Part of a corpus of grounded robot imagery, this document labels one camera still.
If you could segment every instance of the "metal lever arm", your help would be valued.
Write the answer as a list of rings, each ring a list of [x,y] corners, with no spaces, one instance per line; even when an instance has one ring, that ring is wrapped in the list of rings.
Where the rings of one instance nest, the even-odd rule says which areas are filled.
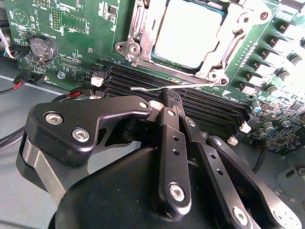
[[[179,131],[179,116],[165,107],[159,114],[157,185],[152,202],[164,217],[178,220],[192,205],[185,136]]]
[[[187,136],[188,157],[196,159],[203,173],[203,186],[220,228],[260,229],[247,213],[217,151],[205,143],[198,125],[189,118],[184,118],[182,125]]]
[[[276,196],[268,186],[236,155],[220,138],[211,136],[208,143],[213,146],[230,175],[237,190],[246,194],[254,220],[264,229],[301,229],[295,213]]]

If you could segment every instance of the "cpu socket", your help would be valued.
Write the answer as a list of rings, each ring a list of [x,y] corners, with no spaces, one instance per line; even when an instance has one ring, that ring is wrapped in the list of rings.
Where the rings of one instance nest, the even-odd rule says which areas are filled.
[[[245,37],[271,17],[262,0],[136,0],[128,39],[115,49],[134,67],[226,86]]]

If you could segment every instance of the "hex bolt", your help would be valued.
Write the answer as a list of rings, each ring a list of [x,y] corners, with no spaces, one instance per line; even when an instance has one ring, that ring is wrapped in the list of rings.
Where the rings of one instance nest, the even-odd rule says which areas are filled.
[[[140,102],[140,106],[143,107],[143,108],[147,108],[148,105],[146,103],[143,103],[143,102]]]
[[[221,141],[218,138],[214,138],[215,142],[217,145],[222,146],[223,144],[221,143]]]
[[[243,226],[248,225],[248,218],[246,214],[238,207],[233,207],[233,214],[235,218],[240,222]]]
[[[47,121],[47,123],[49,123],[51,125],[59,125],[59,124],[62,124],[62,122],[63,122],[62,116],[57,113],[48,113],[45,116],[45,120]]]
[[[87,142],[90,138],[89,133],[82,128],[76,128],[73,130],[72,137],[78,142]]]
[[[192,120],[189,120],[189,124],[192,126],[192,127],[195,127],[196,124],[192,121]]]
[[[172,111],[168,111],[168,114],[169,114],[170,116],[175,116],[175,113],[172,112]]]
[[[64,80],[66,78],[66,74],[63,72],[58,72],[57,78],[59,78],[60,80]]]
[[[185,194],[184,194],[183,189],[179,185],[172,184],[172,185],[170,185],[169,189],[170,189],[170,194],[176,201],[178,201],[178,202],[184,201]]]

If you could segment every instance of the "red wire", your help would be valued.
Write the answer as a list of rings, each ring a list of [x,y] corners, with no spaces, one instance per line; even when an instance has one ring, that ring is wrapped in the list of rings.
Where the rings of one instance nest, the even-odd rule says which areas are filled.
[[[69,94],[69,95],[67,95],[67,98],[76,98],[76,97],[78,97],[78,96],[80,96],[81,95],[81,92],[76,92],[76,93],[74,93],[74,94]]]
[[[19,82],[19,83],[17,83],[17,84],[13,87],[13,89],[16,90],[16,89],[19,88],[21,85],[22,85],[22,82]]]

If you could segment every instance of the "screw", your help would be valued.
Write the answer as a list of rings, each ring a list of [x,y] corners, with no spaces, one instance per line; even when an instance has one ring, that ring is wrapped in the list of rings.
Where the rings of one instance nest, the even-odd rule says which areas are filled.
[[[192,126],[192,127],[195,127],[196,124],[192,121],[192,120],[189,120],[189,124]]]
[[[66,74],[63,72],[58,72],[57,78],[59,78],[60,80],[64,80],[66,78]]]
[[[243,226],[248,225],[248,218],[241,209],[239,209],[238,207],[233,207],[233,214],[238,220],[238,222],[240,222]]]
[[[214,138],[215,142],[217,145],[222,146],[223,144],[221,143],[221,141],[218,138]]]
[[[170,116],[175,116],[175,113],[172,112],[172,111],[168,111],[168,114],[169,114]]]
[[[45,116],[45,119],[51,125],[59,125],[63,122],[63,118],[57,113],[49,113]]]
[[[129,52],[133,55],[137,55],[137,54],[139,54],[140,50],[136,44],[131,44],[129,46]]]
[[[143,103],[143,102],[140,102],[140,106],[143,107],[143,108],[147,108],[148,107],[148,105]]]
[[[77,128],[72,131],[72,137],[78,142],[87,142],[89,140],[89,133],[82,128]]]
[[[170,194],[178,202],[182,202],[185,199],[184,191],[179,185],[170,185]]]

